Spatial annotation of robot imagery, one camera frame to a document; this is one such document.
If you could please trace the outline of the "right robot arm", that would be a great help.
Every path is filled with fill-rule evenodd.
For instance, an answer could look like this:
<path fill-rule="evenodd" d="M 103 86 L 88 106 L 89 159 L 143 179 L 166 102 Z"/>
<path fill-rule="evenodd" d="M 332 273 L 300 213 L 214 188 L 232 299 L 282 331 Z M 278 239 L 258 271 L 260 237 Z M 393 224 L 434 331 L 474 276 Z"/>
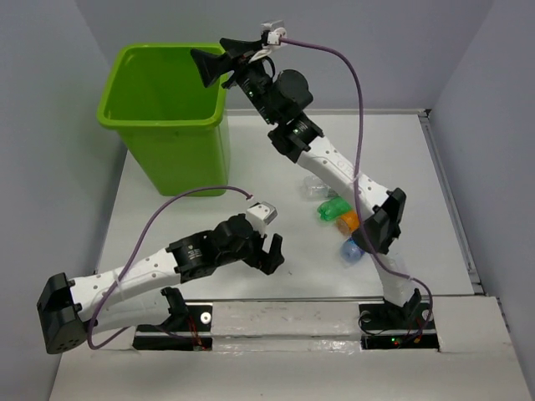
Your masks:
<path fill-rule="evenodd" d="M 228 89 L 238 86 L 264 121 L 273 125 L 268 138 L 277 152 L 316 175 L 355 208 L 359 228 L 353 232 L 356 245 L 370 254 L 383 287 L 386 321 L 404 327 L 415 318 L 420 291 L 412 278 L 387 257 L 390 245 L 400 236 L 400 221 L 406 194 L 375 183 L 348 161 L 324 132 L 305 114 L 313 101 L 308 81 L 297 70 L 269 75 L 263 66 L 262 42 L 222 39 L 223 54 L 194 48 L 191 57 L 205 87 L 222 75 Z"/>

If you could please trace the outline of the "small orange bottle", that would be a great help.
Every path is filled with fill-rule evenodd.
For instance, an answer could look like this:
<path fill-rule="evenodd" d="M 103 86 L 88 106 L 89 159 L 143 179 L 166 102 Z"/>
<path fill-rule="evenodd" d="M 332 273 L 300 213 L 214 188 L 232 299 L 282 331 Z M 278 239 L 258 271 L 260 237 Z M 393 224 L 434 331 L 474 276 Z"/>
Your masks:
<path fill-rule="evenodd" d="M 357 213 L 355 211 L 348 211 L 339 216 L 336 220 L 336 226 L 343 235 L 351 236 L 359 228 Z"/>

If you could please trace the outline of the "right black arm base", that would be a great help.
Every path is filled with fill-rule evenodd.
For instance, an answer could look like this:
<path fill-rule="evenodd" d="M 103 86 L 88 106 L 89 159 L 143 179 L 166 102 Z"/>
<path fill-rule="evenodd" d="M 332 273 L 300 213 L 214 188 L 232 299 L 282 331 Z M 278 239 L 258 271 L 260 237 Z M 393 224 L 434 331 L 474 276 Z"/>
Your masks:
<path fill-rule="evenodd" d="M 440 349 L 429 303 L 418 289 L 403 307 L 386 300 L 360 304 L 358 325 L 363 350 Z"/>

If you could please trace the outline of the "blue water bottle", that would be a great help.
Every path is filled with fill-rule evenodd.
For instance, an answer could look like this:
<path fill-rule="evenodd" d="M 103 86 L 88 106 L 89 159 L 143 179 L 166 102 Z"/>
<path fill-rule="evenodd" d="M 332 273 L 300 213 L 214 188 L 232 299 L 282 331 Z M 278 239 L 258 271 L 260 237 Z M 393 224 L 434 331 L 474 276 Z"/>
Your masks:
<path fill-rule="evenodd" d="M 362 259 L 365 251 L 352 238 L 348 238 L 340 247 L 339 254 L 346 266 L 353 266 Z"/>

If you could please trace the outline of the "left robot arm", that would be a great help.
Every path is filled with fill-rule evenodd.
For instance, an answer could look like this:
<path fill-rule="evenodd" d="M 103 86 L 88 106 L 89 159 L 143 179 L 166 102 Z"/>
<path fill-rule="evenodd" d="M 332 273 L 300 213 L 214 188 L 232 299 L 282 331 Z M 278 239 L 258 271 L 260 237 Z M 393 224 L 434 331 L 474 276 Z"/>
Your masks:
<path fill-rule="evenodd" d="M 89 277 L 51 276 L 37 301 L 45 349 L 59 354 L 89 341 L 89 334 L 139 325 L 179 328 L 186 304 L 177 285 L 209 277 L 242 261 L 271 275 L 283 264 L 283 239 L 263 249 L 268 221 L 240 213 L 214 229 L 175 241 L 151 256 Z"/>

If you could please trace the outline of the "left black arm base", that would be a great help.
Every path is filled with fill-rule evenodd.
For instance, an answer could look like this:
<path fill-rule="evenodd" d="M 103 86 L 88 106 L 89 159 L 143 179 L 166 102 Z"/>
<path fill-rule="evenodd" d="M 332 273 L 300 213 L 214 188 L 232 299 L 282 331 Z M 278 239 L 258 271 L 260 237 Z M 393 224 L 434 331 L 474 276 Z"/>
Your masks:
<path fill-rule="evenodd" d="M 213 304 L 186 302 L 176 287 L 165 287 L 166 319 L 155 325 L 139 325 L 132 347 L 139 351 L 210 351 Z"/>

